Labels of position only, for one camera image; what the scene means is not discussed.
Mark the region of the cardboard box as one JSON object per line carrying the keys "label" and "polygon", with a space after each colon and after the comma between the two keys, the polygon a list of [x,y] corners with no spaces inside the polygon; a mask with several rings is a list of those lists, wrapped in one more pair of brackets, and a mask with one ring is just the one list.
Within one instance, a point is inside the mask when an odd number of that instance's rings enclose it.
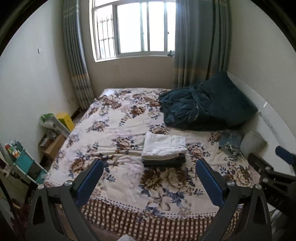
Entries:
{"label": "cardboard box", "polygon": [[57,135],[54,140],[44,135],[39,142],[39,149],[47,158],[54,160],[64,142],[65,137],[62,134]]}

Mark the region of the dark teal crumpled blanket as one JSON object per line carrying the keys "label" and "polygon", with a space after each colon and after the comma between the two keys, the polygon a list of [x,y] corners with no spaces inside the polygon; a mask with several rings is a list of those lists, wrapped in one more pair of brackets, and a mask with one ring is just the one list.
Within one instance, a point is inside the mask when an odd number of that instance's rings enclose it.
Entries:
{"label": "dark teal crumpled blanket", "polygon": [[258,111],[225,71],[163,93],[159,102],[167,126],[192,131],[237,130]]}

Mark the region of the yellow box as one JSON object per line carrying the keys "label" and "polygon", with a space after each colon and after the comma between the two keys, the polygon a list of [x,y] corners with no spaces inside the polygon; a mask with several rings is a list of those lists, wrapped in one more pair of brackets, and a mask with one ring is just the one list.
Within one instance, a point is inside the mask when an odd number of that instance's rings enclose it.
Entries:
{"label": "yellow box", "polygon": [[74,122],[72,121],[71,117],[69,116],[68,113],[59,113],[56,115],[56,118],[64,125],[66,128],[72,132],[75,125]]}

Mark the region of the right grey striped curtain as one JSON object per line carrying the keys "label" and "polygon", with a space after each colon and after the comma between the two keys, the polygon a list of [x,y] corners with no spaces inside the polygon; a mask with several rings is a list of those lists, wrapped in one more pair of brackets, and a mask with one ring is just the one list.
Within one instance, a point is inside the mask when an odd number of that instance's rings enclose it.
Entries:
{"label": "right grey striped curtain", "polygon": [[226,71],[230,48],[230,1],[176,1],[175,88]]}

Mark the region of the window with metal bars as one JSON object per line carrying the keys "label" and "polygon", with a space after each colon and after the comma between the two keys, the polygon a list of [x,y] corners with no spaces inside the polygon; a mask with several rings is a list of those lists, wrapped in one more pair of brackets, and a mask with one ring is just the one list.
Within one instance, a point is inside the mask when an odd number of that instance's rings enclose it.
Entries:
{"label": "window with metal bars", "polygon": [[175,1],[90,1],[96,62],[132,56],[173,56]]}

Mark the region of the white plastic bag bundle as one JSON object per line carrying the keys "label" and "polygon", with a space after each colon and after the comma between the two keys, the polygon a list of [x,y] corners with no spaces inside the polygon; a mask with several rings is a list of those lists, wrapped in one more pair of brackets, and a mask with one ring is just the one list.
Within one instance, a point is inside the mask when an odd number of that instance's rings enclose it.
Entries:
{"label": "white plastic bag bundle", "polygon": [[42,114],[40,117],[40,124],[45,128],[59,132],[66,138],[70,135],[70,131],[55,117],[53,113]]}

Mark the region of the grey pillow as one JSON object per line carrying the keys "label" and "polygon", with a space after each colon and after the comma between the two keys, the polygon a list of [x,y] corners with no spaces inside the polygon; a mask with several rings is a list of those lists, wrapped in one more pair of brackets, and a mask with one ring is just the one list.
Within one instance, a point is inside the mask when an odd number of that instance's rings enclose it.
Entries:
{"label": "grey pillow", "polygon": [[240,150],[245,159],[248,159],[249,154],[258,154],[267,146],[267,141],[262,135],[256,131],[250,130],[243,137],[240,144]]}

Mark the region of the white pants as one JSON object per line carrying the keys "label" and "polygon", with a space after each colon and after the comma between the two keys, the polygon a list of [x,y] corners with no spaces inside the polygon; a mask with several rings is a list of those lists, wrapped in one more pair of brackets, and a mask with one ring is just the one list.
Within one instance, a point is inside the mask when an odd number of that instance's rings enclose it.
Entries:
{"label": "white pants", "polygon": [[173,159],[186,154],[186,138],[176,135],[145,133],[141,157],[147,161]]}

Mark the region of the grey striped curtain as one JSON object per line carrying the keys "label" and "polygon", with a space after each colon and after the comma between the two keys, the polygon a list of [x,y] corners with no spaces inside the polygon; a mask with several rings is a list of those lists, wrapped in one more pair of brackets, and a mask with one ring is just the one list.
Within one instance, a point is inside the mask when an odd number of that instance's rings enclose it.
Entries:
{"label": "grey striped curtain", "polygon": [[88,109],[95,97],[82,43],[79,1],[67,0],[63,3],[63,35],[74,92],[79,106]]}
{"label": "grey striped curtain", "polygon": [[176,1],[175,88],[226,71],[230,48],[230,1]]}

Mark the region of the light blue denim shorts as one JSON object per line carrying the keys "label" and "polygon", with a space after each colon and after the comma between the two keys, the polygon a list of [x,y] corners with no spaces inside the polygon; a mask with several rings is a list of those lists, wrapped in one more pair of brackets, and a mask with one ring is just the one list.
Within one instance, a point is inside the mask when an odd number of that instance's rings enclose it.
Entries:
{"label": "light blue denim shorts", "polygon": [[219,149],[231,158],[241,158],[243,156],[240,145],[242,135],[238,131],[224,130],[219,140]]}

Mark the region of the left grey striped curtain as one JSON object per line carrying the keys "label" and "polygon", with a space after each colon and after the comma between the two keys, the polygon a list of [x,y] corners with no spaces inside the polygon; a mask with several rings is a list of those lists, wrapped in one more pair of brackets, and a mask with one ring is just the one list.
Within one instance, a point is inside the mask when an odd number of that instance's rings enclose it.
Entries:
{"label": "left grey striped curtain", "polygon": [[79,1],[67,0],[63,3],[63,35],[74,92],[79,106],[88,109],[95,97],[82,43]]}

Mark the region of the folded dark blue pants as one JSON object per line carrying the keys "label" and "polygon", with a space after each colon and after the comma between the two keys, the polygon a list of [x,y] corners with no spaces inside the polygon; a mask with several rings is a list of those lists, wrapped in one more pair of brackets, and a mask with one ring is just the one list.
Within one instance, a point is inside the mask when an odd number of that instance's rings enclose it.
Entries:
{"label": "folded dark blue pants", "polygon": [[185,154],[167,160],[145,160],[142,163],[145,168],[180,168],[186,162]]}

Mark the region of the white headboard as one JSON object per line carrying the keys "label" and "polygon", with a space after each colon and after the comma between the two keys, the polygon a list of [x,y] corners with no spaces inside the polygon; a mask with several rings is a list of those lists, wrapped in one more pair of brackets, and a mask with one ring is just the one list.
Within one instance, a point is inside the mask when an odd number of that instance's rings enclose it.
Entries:
{"label": "white headboard", "polygon": [[254,103],[258,111],[244,126],[243,132],[256,131],[267,141],[266,146],[258,155],[273,166],[275,171],[295,175],[291,165],[275,154],[275,148],[281,146],[295,153],[295,137],[285,121],[273,107],[253,88],[232,73],[227,73],[232,82]]}

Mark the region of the floral bed blanket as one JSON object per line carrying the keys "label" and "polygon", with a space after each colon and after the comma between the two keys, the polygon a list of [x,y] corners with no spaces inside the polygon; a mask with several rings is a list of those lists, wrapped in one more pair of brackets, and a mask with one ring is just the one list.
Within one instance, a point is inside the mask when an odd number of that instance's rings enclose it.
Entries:
{"label": "floral bed blanket", "polygon": [[[218,211],[195,172],[201,158],[226,180],[243,187],[254,184],[247,160],[219,149],[220,132],[167,127],[159,109],[162,93],[153,88],[104,90],[49,169],[46,185],[60,186],[95,158],[103,161],[102,177],[81,208],[95,230],[136,240],[198,239]],[[188,153],[182,167],[145,168],[141,153],[146,132],[185,137]]]}

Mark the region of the teal storage cart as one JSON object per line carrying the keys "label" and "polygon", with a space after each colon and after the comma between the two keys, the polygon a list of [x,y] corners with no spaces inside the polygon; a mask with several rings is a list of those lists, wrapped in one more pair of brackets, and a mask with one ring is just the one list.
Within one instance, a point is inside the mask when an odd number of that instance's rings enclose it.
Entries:
{"label": "teal storage cart", "polygon": [[13,167],[21,171],[35,184],[44,183],[48,172],[28,153],[19,141],[11,141],[5,145],[5,149],[13,161]]}

